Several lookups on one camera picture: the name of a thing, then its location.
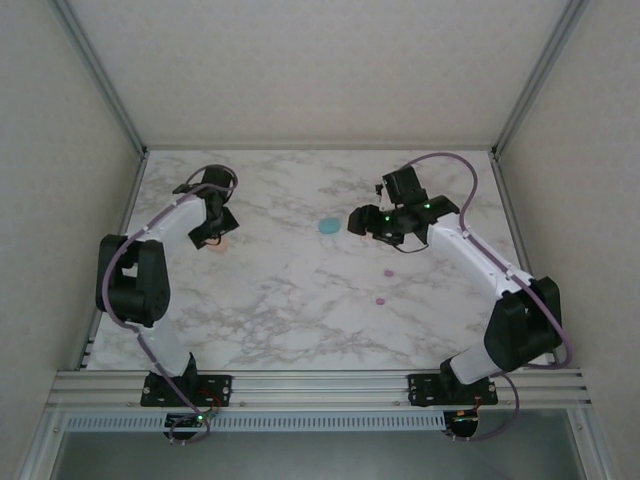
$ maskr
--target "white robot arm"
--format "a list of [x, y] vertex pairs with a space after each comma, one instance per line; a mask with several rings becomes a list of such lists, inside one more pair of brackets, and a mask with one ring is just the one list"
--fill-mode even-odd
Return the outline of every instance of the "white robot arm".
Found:
[[[235, 173], [222, 165], [210, 165], [194, 175], [202, 170], [202, 182], [180, 185], [173, 193], [185, 195], [142, 230], [107, 235], [102, 240], [96, 284], [98, 308], [138, 335], [153, 362], [154, 374], [177, 379], [175, 383], [182, 383], [185, 390], [195, 384], [187, 377], [197, 376], [197, 371], [195, 359], [163, 318], [170, 300], [166, 258], [181, 246], [185, 236], [200, 249], [207, 240], [219, 240], [238, 227], [224, 206], [237, 185]], [[107, 302], [103, 298], [105, 282]]]
[[[165, 257], [169, 258], [176, 252], [180, 244], [185, 243], [187, 232], [202, 225], [207, 219], [205, 200], [191, 197], [162, 219], [152, 229], [142, 235], [138, 241], [155, 240], [164, 247]], [[135, 231], [128, 231], [127, 236]], [[171, 377], [181, 376], [189, 364], [190, 353], [182, 344], [173, 325], [166, 317], [153, 323], [150, 327], [140, 325], [140, 335], [159, 363]], [[151, 367], [154, 373], [160, 374], [156, 367]]]
[[558, 333], [522, 287], [535, 292], [559, 320], [559, 293], [551, 279], [534, 279], [472, 229], [463, 228], [458, 207], [444, 196], [429, 198], [410, 166], [383, 176], [376, 192], [380, 205], [354, 210], [349, 217], [350, 232], [372, 234], [395, 248], [404, 242], [405, 234], [413, 233], [453, 261], [484, 298], [494, 303], [483, 341], [442, 363], [438, 381], [444, 395], [429, 396], [433, 403], [422, 406], [469, 404], [473, 400], [469, 392], [477, 382], [486, 383], [488, 377], [519, 368], [560, 345]]

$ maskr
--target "marble surface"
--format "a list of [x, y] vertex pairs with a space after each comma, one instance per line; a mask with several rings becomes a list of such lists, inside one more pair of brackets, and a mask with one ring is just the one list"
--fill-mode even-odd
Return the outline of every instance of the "marble surface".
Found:
[[[374, 185], [425, 152], [154, 151], [131, 219], [137, 227], [196, 168], [239, 176], [228, 206], [240, 228], [226, 253], [184, 247], [168, 261], [168, 312], [200, 369], [436, 368], [474, 344], [493, 305], [438, 252], [405, 255], [346, 231], [349, 213], [376, 203]], [[457, 152], [480, 184], [468, 223], [509, 260], [515, 252], [486, 152]], [[432, 195], [462, 205], [469, 172], [453, 160], [417, 168]], [[340, 217], [322, 235], [318, 222]], [[418, 246], [411, 238], [406, 248]], [[385, 269], [395, 273], [384, 274]], [[376, 299], [384, 298], [384, 305]], [[147, 370], [133, 334], [103, 316], [89, 369]]]

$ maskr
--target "black mounting bracket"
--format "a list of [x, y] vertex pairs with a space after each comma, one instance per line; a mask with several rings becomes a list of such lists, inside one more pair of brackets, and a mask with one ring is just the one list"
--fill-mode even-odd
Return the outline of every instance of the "black mounting bracket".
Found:
[[[171, 380], [196, 407], [229, 406], [233, 377], [231, 375], [200, 375], [193, 355], [184, 374]], [[140, 405], [142, 407], [185, 406], [167, 381], [153, 372], [144, 379]]]
[[[220, 407], [228, 407], [232, 383], [233, 377], [231, 375], [198, 375], [196, 392], [190, 400], [196, 407], [208, 408], [212, 405], [216, 406], [217, 399], [220, 401]], [[158, 375], [150, 373], [144, 381], [140, 405], [143, 407], [184, 407], [184, 402], [164, 382], [164, 379], [160, 382]]]
[[407, 375], [409, 403], [413, 407], [446, 407], [496, 405], [496, 386], [489, 377], [465, 386], [455, 395], [443, 384], [440, 373], [414, 373]]

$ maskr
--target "light blue block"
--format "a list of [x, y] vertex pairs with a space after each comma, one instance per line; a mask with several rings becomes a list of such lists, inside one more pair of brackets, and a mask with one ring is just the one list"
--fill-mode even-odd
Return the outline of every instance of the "light blue block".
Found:
[[318, 230], [320, 233], [330, 235], [340, 231], [340, 219], [339, 218], [323, 218], [318, 222]]

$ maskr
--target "glass panel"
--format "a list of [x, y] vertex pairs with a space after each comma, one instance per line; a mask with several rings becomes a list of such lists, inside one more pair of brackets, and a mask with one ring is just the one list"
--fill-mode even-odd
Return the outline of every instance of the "glass panel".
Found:
[[[508, 417], [482, 412], [482, 431]], [[178, 447], [155, 433], [70, 433], [62, 452], [59, 480], [583, 478], [564, 411], [522, 412], [512, 430], [477, 443], [441, 432], [213, 433]]]

